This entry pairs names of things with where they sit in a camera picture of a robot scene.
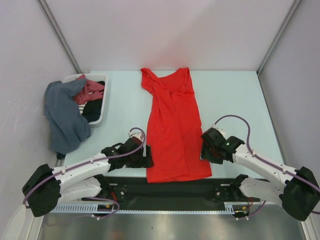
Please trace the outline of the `red tank top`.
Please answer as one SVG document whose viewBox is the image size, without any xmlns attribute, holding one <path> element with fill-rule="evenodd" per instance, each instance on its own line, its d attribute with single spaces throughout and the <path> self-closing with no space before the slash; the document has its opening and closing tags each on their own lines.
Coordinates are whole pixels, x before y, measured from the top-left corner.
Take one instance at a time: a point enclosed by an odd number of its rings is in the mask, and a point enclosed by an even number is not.
<svg viewBox="0 0 320 240">
<path fill-rule="evenodd" d="M 141 86 L 152 95 L 146 143 L 153 167 L 146 170 L 149 183 L 184 182 L 212 176 L 201 159 L 202 122 L 189 68 L 158 77 L 141 69 Z"/>
</svg>

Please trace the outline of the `grey-blue tank top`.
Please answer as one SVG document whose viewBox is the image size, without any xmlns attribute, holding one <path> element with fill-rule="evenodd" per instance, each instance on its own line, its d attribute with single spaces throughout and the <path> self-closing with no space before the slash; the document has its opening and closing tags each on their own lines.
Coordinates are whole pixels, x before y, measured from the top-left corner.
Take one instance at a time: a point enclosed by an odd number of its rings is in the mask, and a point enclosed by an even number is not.
<svg viewBox="0 0 320 240">
<path fill-rule="evenodd" d="M 66 155 L 76 150 L 91 136 L 91 127 L 81 115 L 74 97 L 84 88 L 86 81 L 51 82 L 44 93 L 44 116 L 50 129 L 50 149 Z"/>
</svg>

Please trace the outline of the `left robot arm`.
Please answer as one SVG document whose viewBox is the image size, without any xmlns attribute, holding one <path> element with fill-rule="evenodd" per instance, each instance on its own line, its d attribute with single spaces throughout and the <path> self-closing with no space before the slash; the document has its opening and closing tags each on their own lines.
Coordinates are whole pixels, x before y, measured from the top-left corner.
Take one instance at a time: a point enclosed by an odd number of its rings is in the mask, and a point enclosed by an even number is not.
<svg viewBox="0 0 320 240">
<path fill-rule="evenodd" d="M 124 143 L 103 148 L 96 155 L 69 166 L 39 166 L 22 187 L 23 205 L 42 217 L 57 205 L 74 201 L 107 201 L 114 206 L 126 200 L 126 187 L 112 186 L 105 174 L 122 168 L 151 168 L 152 148 L 141 134 Z"/>
</svg>

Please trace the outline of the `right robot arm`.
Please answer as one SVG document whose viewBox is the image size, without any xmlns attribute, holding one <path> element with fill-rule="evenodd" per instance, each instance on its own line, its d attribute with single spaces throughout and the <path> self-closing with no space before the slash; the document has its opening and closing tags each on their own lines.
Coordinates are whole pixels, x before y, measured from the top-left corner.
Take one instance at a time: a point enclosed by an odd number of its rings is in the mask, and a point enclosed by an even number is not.
<svg viewBox="0 0 320 240">
<path fill-rule="evenodd" d="M 258 198 L 281 206 L 294 219 L 304 222 L 320 201 L 320 188 L 313 172 L 296 169 L 264 159 L 253 152 L 247 141 L 235 136 L 225 138 L 214 127 L 202 135 L 201 158 L 214 164 L 224 161 L 243 166 L 262 176 L 257 180 L 245 174 L 235 178 L 231 196 L 242 201 L 245 197 Z"/>
</svg>

